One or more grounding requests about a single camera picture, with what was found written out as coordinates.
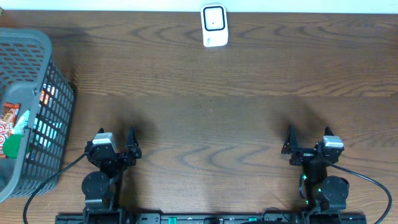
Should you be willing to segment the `orange snack bar wrapper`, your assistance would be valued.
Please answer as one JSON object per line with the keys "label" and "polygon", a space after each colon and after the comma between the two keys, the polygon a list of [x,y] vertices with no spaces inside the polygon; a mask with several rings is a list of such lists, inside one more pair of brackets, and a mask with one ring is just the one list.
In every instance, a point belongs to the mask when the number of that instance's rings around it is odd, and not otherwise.
{"label": "orange snack bar wrapper", "polygon": [[15,126],[20,104],[5,103],[1,114],[1,159],[6,158],[3,146],[6,140],[12,136],[12,129]]}

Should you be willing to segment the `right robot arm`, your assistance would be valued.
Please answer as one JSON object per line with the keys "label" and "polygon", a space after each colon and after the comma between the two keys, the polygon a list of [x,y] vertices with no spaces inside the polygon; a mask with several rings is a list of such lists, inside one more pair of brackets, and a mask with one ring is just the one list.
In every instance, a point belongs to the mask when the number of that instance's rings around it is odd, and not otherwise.
{"label": "right robot arm", "polygon": [[300,212],[300,223],[341,223],[340,212],[346,209],[349,182],[335,175],[329,176],[327,167],[338,162],[344,151],[340,137],[329,127],[322,140],[313,148],[300,147],[293,125],[289,125],[281,153],[290,155],[292,166],[302,167],[299,193],[306,200],[307,208]]}

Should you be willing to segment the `teal tissue pack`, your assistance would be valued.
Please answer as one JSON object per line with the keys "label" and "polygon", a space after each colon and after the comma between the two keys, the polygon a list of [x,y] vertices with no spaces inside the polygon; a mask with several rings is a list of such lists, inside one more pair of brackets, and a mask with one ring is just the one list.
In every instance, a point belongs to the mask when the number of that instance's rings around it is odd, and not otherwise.
{"label": "teal tissue pack", "polygon": [[[25,111],[20,118],[17,120],[17,123],[11,129],[12,134],[24,135],[24,130],[27,128],[28,119],[30,116],[30,111]],[[45,118],[44,121],[36,118],[34,120],[33,129],[38,131],[38,134],[34,134],[32,137],[32,142],[38,146],[43,146],[45,149],[48,149],[50,145],[56,140],[58,136],[58,129],[62,127],[61,122],[55,122],[48,118]]]}

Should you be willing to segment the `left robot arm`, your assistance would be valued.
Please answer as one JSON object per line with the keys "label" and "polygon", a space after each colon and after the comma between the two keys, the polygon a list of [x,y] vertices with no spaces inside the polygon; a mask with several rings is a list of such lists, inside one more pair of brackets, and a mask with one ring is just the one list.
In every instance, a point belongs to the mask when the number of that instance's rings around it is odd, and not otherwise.
{"label": "left robot arm", "polygon": [[89,173],[82,182],[85,195],[83,223],[135,223],[134,215],[120,206],[123,174],[142,157],[135,130],[131,126],[126,140],[126,152],[116,152],[113,133],[101,128],[87,142],[84,155],[99,170]]}

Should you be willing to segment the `green lid jar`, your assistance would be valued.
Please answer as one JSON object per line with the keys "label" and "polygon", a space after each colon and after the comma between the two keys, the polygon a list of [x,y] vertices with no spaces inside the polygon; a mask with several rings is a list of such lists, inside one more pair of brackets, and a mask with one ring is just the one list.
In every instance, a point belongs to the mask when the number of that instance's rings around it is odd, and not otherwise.
{"label": "green lid jar", "polygon": [[14,134],[7,138],[2,146],[3,153],[7,158],[16,159],[19,153],[23,135]]}

